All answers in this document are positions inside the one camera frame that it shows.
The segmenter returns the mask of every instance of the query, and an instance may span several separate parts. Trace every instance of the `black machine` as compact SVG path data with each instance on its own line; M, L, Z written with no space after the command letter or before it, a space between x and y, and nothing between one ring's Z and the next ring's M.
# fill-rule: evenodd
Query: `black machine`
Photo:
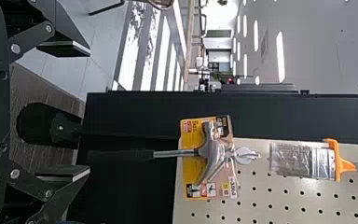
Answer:
M8 158L8 65L34 47L57 57L90 55L56 0L0 1L0 223L52 224L70 203L68 219L84 223L171 223L176 159L100 164L89 153L174 150L181 119L228 114L235 137L358 144L358 95L91 93L83 120L43 104L23 108L16 129L24 141L79 149L77 166L30 175Z

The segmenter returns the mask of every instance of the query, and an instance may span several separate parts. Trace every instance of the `floor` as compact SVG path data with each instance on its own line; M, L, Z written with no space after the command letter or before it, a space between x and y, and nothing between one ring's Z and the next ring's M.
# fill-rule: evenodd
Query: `floor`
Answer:
M83 117L84 103L17 64L11 66L10 97L10 159L31 174L56 164L73 163L72 149L27 144L21 140L16 121L22 108L30 103L51 105L79 117Z
M162 12L128 2L95 16L89 12L115 1L59 2L88 41L91 57L55 58L33 49L20 65L84 102L88 92L181 90L186 44L178 27L186 8L179 4L186 1Z

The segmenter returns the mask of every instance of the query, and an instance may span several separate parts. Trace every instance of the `pegboard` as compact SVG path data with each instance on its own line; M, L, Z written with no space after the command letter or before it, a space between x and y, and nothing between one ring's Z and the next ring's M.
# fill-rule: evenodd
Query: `pegboard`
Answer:
M240 198L186 202L182 190L182 161L176 173L173 223L358 223L358 174L346 173L341 182L269 173L269 143L289 142L235 139L236 147L248 147L261 158L237 165ZM358 145L340 144L340 156L358 161Z

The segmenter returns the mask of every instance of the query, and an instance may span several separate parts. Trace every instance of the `packaged tool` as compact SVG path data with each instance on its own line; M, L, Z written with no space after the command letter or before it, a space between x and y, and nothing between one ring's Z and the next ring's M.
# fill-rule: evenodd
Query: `packaged tool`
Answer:
M181 120L182 150L198 157L183 157L186 200L239 198L235 163L247 164L258 154L246 147L235 149L229 116Z
M358 162L339 157L338 141L324 139L328 147L308 142L271 143L269 170L275 175L290 175L340 181L345 172L358 172Z

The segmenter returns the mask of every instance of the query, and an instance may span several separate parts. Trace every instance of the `tiled floor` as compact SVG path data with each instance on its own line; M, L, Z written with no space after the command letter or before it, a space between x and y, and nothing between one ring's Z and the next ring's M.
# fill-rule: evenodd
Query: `tiled floor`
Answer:
M179 91L183 86L186 43L183 28L177 28L183 22L173 8L160 12L146 3L128 2L89 16L116 0L59 1L88 41L91 57L55 58L33 49L19 64L83 101L88 92L107 89ZM183 3L176 3L181 19L186 16L185 6L179 6Z

